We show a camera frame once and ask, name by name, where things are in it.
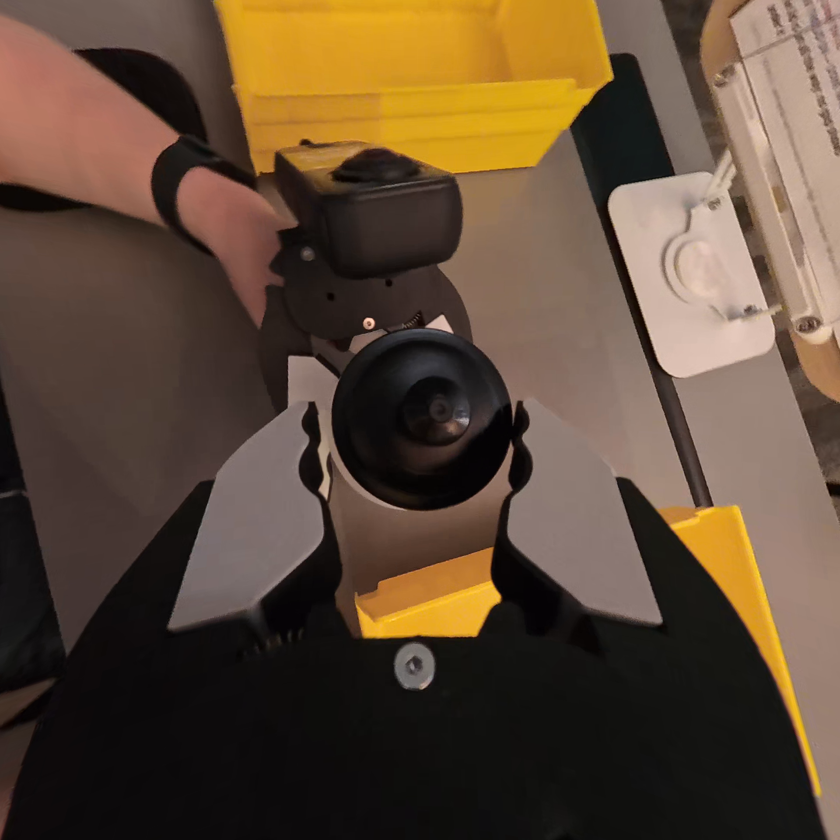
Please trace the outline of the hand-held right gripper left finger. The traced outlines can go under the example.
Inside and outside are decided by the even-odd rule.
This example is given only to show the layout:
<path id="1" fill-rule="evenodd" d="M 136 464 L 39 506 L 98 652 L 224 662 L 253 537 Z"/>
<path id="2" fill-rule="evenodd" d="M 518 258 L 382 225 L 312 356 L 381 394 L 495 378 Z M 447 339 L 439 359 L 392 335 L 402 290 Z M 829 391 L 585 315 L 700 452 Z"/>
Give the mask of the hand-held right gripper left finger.
<path id="1" fill-rule="evenodd" d="M 244 620 L 262 641 L 302 636 L 311 611 L 335 607 L 338 540 L 320 492 L 319 411 L 298 402 L 218 471 L 169 630 Z"/>

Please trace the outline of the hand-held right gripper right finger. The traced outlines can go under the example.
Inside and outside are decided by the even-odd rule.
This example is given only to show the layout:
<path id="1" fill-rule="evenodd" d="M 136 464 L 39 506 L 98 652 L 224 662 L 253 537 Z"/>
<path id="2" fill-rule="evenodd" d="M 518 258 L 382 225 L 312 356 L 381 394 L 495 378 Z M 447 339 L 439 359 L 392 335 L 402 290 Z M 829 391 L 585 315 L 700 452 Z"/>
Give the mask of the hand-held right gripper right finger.
<path id="1" fill-rule="evenodd" d="M 594 618 L 663 626 L 613 469 L 537 400 L 514 415 L 490 567 L 502 603 L 537 637 L 570 637 Z"/>

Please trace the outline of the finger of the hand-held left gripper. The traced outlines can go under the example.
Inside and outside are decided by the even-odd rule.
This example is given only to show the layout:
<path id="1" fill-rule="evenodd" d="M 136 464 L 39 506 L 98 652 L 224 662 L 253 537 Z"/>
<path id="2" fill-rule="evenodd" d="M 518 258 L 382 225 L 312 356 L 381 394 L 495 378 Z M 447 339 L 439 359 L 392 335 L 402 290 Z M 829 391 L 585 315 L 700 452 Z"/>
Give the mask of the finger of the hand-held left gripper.
<path id="1" fill-rule="evenodd" d="M 445 313 L 436 316 L 426 323 L 424 328 L 451 333 L 469 343 L 473 343 L 469 316 L 464 312 L 450 312 L 449 314 L 451 314 L 451 318 L 448 318 Z"/>
<path id="2" fill-rule="evenodd" d="M 315 403 L 320 412 L 331 412 L 339 377 L 320 359 L 291 355 L 287 362 L 287 405 Z"/>

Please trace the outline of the black bottle lid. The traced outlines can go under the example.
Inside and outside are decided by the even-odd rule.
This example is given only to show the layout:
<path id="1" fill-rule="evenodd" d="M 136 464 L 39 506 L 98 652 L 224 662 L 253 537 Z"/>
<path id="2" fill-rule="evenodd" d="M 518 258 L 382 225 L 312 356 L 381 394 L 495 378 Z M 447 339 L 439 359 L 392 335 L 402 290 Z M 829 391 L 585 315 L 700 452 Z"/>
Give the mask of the black bottle lid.
<path id="1" fill-rule="evenodd" d="M 360 487 L 395 508 L 435 511 L 476 496 L 501 468 L 513 410 L 495 365 L 447 331 L 390 333 L 345 368 L 332 440 Z"/>

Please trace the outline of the white plastic bottle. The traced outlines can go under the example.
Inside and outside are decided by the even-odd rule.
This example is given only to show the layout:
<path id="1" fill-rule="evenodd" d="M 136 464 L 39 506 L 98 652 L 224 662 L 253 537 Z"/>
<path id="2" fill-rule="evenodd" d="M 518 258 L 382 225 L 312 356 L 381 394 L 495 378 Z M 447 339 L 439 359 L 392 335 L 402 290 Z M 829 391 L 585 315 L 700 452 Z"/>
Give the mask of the white plastic bottle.
<path id="1" fill-rule="evenodd" d="M 499 480 L 511 456 L 511 425 L 453 444 L 420 443 L 400 432 L 327 433 L 336 480 L 384 509 L 432 512 L 478 498 Z"/>

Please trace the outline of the yellow plastic bin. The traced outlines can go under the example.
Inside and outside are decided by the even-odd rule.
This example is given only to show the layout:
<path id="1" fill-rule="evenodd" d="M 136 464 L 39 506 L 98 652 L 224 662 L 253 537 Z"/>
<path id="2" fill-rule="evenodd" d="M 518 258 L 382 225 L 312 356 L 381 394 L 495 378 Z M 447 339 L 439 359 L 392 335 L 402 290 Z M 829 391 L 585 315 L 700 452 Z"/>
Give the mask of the yellow plastic bin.
<path id="1" fill-rule="evenodd" d="M 529 168 L 613 79 L 593 1 L 217 1 L 257 174 L 300 140 Z"/>
<path id="2" fill-rule="evenodd" d="M 717 583 L 739 614 L 780 690 L 816 796 L 822 786 L 791 673 L 738 507 L 663 509 L 660 515 Z M 474 637 L 500 602 L 490 579 L 492 548 L 381 581 L 354 597 L 366 638 Z"/>

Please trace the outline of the person's left forearm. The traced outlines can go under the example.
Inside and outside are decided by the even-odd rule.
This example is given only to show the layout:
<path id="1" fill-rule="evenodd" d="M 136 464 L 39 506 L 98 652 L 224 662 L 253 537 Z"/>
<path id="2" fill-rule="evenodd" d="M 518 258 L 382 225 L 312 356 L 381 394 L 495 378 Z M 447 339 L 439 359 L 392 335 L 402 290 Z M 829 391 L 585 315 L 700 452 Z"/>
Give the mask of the person's left forearm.
<path id="1" fill-rule="evenodd" d="M 2 183 L 163 226 L 152 171 L 177 138 L 84 59 L 1 16 Z"/>

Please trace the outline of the person's left hand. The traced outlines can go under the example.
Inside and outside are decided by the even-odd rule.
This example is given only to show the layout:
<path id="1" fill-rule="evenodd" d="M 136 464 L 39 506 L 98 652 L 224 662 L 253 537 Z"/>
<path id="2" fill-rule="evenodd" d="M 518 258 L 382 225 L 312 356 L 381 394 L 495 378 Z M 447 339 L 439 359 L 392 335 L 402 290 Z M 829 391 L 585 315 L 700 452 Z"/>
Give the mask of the person's left hand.
<path id="1" fill-rule="evenodd" d="M 270 269 L 280 231 L 298 221 L 282 202 L 205 167 L 189 171 L 177 192 L 182 226 L 218 260 L 237 299 L 256 326 L 266 312 L 266 289 L 282 281 Z"/>

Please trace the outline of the white stand base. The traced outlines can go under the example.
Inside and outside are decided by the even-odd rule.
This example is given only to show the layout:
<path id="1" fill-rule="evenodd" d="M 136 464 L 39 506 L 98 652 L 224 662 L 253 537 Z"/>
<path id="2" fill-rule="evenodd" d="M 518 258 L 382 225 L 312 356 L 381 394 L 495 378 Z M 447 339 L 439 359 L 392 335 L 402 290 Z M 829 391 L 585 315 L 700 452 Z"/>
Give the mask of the white stand base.
<path id="1" fill-rule="evenodd" d="M 607 201 L 654 355 L 689 379 L 770 352 L 771 308 L 728 186 L 731 167 L 618 186 Z"/>

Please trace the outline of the dark printed cloth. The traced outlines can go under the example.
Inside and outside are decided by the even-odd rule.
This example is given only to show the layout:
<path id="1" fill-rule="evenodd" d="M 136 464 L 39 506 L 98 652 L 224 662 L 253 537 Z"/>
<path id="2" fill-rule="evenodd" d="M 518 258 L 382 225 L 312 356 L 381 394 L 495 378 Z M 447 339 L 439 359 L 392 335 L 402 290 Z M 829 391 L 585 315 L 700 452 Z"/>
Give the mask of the dark printed cloth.
<path id="1" fill-rule="evenodd" d="M 60 675 L 66 661 L 35 520 L 1 399 L 1 691 Z"/>

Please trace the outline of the wooden display board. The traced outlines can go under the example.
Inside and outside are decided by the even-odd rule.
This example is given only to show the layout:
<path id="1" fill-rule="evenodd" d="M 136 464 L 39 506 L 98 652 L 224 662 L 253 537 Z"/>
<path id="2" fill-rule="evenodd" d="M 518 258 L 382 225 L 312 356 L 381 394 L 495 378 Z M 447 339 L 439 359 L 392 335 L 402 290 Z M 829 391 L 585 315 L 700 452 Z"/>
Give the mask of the wooden display board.
<path id="1" fill-rule="evenodd" d="M 798 364 L 808 381 L 825 397 L 839 401 L 839 350 L 836 339 L 829 332 L 820 343 L 813 341 L 815 333 L 806 335 L 791 319 L 788 292 L 793 291 L 794 258 L 787 255 L 793 247 L 784 245 L 783 222 L 779 207 L 788 207 L 784 189 L 776 175 L 766 172 L 763 159 L 771 153 L 761 152 L 753 143 L 749 115 L 742 108 L 739 50 L 729 20 L 742 1 L 714 1 L 706 15 L 700 35 L 700 68 L 717 112 L 727 151 L 742 183 L 742 193 L 758 238 L 771 285 L 781 305 L 775 317 L 789 335 Z"/>

